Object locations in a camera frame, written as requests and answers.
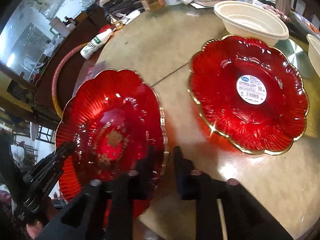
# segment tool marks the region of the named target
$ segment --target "white bowl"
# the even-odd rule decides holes
[[[308,55],[310,62],[320,77],[320,41],[311,34],[307,34],[307,39],[309,41]]]
[[[231,34],[254,37],[269,46],[289,37],[289,30],[282,20],[253,4],[239,1],[219,2],[214,6],[214,12],[223,20]]]

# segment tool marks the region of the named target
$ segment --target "plate label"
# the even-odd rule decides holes
[[[236,88],[239,96],[249,104],[260,105],[267,98],[267,90],[260,79],[243,75],[238,78]]]

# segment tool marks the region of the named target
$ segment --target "red glass plate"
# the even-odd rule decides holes
[[[155,187],[168,153],[158,95],[133,70],[104,70],[80,86],[66,105],[56,147],[66,141],[77,143],[59,180],[67,200],[92,179],[107,181],[133,169],[138,159],[146,157],[149,145],[156,156],[150,182]],[[150,200],[134,201],[133,218],[146,210]]]
[[[280,155],[304,134],[308,96],[278,49],[228,35],[208,41],[191,70],[188,91],[200,116],[242,152]]]

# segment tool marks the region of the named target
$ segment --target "table surface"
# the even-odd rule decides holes
[[[238,179],[297,239],[320,214],[320,78],[304,57],[299,64],[310,100],[307,131],[284,155],[250,156],[210,143],[187,92],[189,60],[210,39],[229,34],[213,9],[177,5],[145,12],[104,47],[90,77],[103,69],[132,68],[161,98],[169,147],[180,145],[185,158],[215,179]],[[296,41],[304,51],[308,46]],[[78,83],[84,80],[79,77]],[[140,220],[165,239],[195,239],[195,202],[176,193],[172,155],[150,207]]]

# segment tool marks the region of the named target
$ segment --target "white cloth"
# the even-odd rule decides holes
[[[17,165],[22,166],[24,160],[24,148],[17,145],[11,145],[11,152]]]
[[[35,141],[39,136],[39,125],[30,122],[30,137],[31,140]]]

